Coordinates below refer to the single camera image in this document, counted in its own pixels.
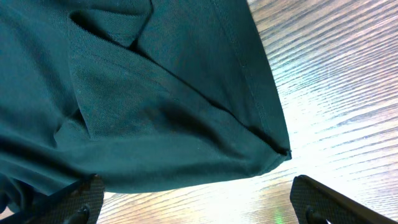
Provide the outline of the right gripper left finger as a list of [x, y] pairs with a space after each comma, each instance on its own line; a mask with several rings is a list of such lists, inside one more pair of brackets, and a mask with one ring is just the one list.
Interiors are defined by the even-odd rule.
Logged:
[[101, 177], [91, 174], [1, 220], [1, 224], [96, 224], [104, 190]]

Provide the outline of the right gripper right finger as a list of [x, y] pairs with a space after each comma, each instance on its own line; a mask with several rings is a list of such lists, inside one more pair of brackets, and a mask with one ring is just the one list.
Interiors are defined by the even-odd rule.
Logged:
[[307, 175], [294, 178], [290, 202], [300, 224], [397, 224]]

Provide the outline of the black polo shirt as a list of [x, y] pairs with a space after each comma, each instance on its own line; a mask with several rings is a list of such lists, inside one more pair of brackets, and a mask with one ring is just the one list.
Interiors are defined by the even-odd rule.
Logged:
[[134, 194], [290, 158], [246, 1], [1, 2], [1, 208], [90, 174]]

